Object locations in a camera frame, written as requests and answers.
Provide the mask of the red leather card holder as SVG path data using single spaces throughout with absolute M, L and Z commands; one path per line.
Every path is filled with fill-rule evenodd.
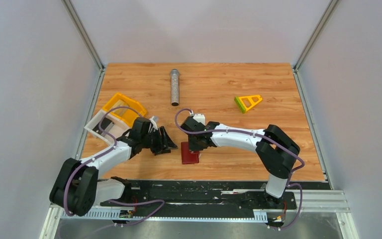
M 199 163 L 200 152 L 191 151 L 187 141 L 181 142 L 181 160 L 182 164 L 197 164 Z

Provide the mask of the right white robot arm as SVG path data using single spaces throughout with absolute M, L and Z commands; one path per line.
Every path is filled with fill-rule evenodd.
M 277 199 L 283 196 L 300 147 L 277 125 L 243 129 L 216 121 L 203 124 L 194 115 L 187 117 L 179 128 L 188 135 L 190 151 L 233 147 L 256 153 L 269 173 L 266 193 Z

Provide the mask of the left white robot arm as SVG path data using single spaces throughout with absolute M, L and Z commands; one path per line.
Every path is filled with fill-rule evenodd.
M 121 198 L 126 181 L 101 176 L 143 149 L 159 155 L 171 153 L 178 146 L 163 126 L 156 127 L 150 119 L 138 117 L 132 128 L 106 149 L 81 160 L 65 160 L 50 191 L 50 202 L 64 208 L 69 216 L 83 216 L 95 205 Z

